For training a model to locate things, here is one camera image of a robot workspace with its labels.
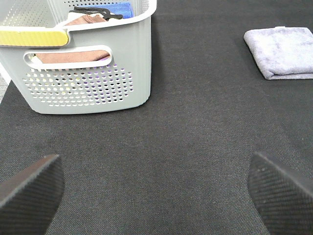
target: blue cloth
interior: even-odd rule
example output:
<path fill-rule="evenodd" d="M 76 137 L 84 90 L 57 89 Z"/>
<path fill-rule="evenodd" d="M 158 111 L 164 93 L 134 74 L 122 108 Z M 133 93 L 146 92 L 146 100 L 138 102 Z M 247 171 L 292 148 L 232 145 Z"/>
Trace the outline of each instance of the blue cloth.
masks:
<path fill-rule="evenodd" d="M 123 19 L 134 17 L 134 11 L 130 2 L 95 5 L 93 7 L 105 8 L 117 15 L 123 15 Z"/>

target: textured black surface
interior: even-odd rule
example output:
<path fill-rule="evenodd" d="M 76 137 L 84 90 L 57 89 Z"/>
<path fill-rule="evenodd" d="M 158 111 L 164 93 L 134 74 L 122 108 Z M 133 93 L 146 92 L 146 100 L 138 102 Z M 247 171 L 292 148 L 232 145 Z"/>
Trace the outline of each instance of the textured black surface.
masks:
<path fill-rule="evenodd" d="M 272 235 L 313 234 L 313 180 L 265 154 L 256 154 L 248 188 Z"/>
<path fill-rule="evenodd" d="M 246 187 L 250 157 L 270 152 L 313 176 L 313 81 L 266 81 L 243 35 L 313 30 L 312 12 L 311 0 L 159 0 L 148 102 L 45 116 L 11 85 L 0 179 L 62 156 L 67 185 L 49 235 L 267 235 Z"/>
<path fill-rule="evenodd" d="M 57 155 L 47 156 L 2 183 L 0 235 L 44 235 L 63 191 L 64 175 Z"/>

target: laundry basket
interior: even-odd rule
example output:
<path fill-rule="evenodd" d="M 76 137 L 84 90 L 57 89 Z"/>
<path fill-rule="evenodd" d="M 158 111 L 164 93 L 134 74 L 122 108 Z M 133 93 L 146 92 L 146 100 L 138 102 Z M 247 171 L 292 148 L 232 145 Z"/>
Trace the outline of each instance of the laundry basket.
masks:
<path fill-rule="evenodd" d="M 134 17 L 56 27 L 75 6 L 130 2 Z M 151 15 L 157 0 L 0 0 L 0 63 L 42 114 L 137 107 L 151 88 Z M 36 53 L 105 50 L 103 61 L 39 64 Z"/>

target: dark gray carpet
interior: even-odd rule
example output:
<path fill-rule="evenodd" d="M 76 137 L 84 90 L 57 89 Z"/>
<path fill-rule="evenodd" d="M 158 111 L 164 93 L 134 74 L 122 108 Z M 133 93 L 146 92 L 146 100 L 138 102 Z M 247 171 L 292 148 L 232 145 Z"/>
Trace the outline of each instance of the dark gray carpet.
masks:
<path fill-rule="evenodd" d="M 63 157 L 66 190 L 48 234 L 268 234 L 249 198 L 254 151 L 313 177 L 313 81 L 266 81 L 243 40 L 313 30 L 311 0 L 165 0 L 153 17 L 149 101 L 40 115 L 11 84 L 0 105 L 3 181 Z"/>

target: brown towel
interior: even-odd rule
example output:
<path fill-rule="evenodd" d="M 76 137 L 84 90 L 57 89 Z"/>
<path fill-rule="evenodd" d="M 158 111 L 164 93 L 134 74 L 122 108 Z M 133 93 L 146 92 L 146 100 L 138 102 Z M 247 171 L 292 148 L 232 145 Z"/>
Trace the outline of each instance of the brown towel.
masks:
<path fill-rule="evenodd" d="M 36 55 L 44 64 L 55 64 L 97 61 L 110 54 L 105 50 L 93 50 L 69 53 L 38 53 Z"/>
<path fill-rule="evenodd" d="M 83 15 L 66 25 L 89 24 L 89 23 L 93 24 L 93 23 L 100 23 L 100 22 L 106 22 L 106 20 L 103 19 L 99 15 L 96 15 L 94 17 L 91 17 L 90 15 Z"/>

